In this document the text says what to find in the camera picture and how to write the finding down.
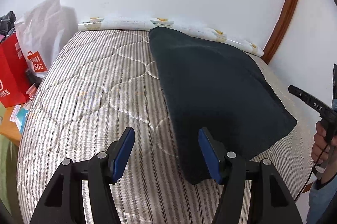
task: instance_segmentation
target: mattress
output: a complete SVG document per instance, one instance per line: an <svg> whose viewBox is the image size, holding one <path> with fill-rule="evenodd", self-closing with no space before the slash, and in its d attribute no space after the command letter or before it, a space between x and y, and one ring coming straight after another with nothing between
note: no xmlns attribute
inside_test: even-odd
<svg viewBox="0 0 337 224"><path fill-rule="evenodd" d="M259 57L250 56L298 120L288 136L253 160L270 158L295 196L311 169L311 137L287 88ZM134 148L123 177L111 186L121 222L211 223L222 186L211 179L197 185L184 180L148 32L124 30L76 33L39 87L17 166L24 222L29 223L64 158L90 159L119 139L127 126L135 130ZM93 223L87 182L82 188L85 217ZM247 222L249 200L247 181L240 223Z"/></svg>

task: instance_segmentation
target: black pillow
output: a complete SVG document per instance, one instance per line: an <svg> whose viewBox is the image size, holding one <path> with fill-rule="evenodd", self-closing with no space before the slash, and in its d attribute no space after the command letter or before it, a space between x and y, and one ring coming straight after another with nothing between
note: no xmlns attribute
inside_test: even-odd
<svg viewBox="0 0 337 224"><path fill-rule="evenodd" d="M252 159L296 126L243 51L165 27L152 29L149 37L180 165L190 183L210 178L198 144L200 128L207 127L228 151Z"/></svg>

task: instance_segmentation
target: person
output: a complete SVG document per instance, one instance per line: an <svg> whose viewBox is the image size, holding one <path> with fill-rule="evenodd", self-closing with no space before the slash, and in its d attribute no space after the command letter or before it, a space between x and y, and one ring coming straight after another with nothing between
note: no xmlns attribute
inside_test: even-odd
<svg viewBox="0 0 337 224"><path fill-rule="evenodd" d="M321 125L321 122L316 123L316 134L314 136L314 145L312 147L311 157L314 162L317 159L323 149L326 146L324 137L326 136L326 131ZM335 136L331 141L332 146L337 146L337 136ZM328 152L330 147L328 147L325 152L321 155L318 163L323 163L328 159ZM321 218L322 214L325 212L326 208L330 204L332 198L337 191L337 148L335 148L329 164L321 178L321 180L316 180L309 193L309 212L307 216L307 224L316 224Z"/></svg>

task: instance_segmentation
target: blue gripper pad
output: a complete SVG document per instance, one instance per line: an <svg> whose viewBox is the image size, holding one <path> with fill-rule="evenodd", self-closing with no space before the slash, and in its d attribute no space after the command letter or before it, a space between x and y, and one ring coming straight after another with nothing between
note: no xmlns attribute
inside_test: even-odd
<svg viewBox="0 0 337 224"><path fill-rule="evenodd" d="M123 176L127 161L134 146L134 129L127 127L120 137L114 151L113 165L112 165L112 181L116 183L118 179Z"/></svg>
<svg viewBox="0 0 337 224"><path fill-rule="evenodd" d="M219 185L222 185L223 179L221 177L219 169L220 159L216 155L209 138L211 138L211 141L213 141L213 138L208 131L205 132L204 128L199 130L199 146L201 152L203 153L203 157L205 159L208 171L210 172L211 177L215 179Z"/></svg>

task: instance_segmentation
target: wooden table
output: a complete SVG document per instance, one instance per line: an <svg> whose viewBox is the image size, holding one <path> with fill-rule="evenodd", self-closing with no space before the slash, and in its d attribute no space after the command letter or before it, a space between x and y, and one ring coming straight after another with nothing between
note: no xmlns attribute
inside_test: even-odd
<svg viewBox="0 0 337 224"><path fill-rule="evenodd" d="M21 134L15 122L9 121L13 112L14 106L6 109L5 116L3 117L2 124L0 125L0 135L7 137L16 146L20 145Z"/></svg>

